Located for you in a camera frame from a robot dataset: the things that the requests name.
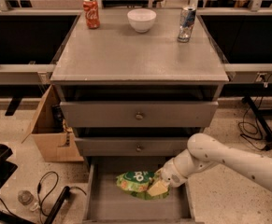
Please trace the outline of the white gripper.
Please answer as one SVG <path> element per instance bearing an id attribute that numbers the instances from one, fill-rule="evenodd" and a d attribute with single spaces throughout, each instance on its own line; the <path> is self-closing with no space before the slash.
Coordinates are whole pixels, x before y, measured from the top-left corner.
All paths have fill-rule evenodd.
<path id="1" fill-rule="evenodd" d="M 168 192 L 168 186 L 177 188 L 187 182 L 188 170 L 179 168 L 174 162 L 168 161 L 163 168 L 157 170 L 154 176 L 161 177 L 155 181 L 147 190 L 150 196 L 158 196 Z"/>

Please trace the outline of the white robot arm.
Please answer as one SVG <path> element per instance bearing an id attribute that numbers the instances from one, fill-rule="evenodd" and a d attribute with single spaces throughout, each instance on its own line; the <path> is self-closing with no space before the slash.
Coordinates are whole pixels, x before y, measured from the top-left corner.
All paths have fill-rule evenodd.
<path id="1" fill-rule="evenodd" d="M 188 139 L 185 150 L 156 172 L 156 180 L 148 188 L 148 194 L 157 196 L 170 188 L 178 188 L 191 175 L 217 163 L 272 192 L 272 158 L 228 147 L 207 134 L 197 133 Z"/>

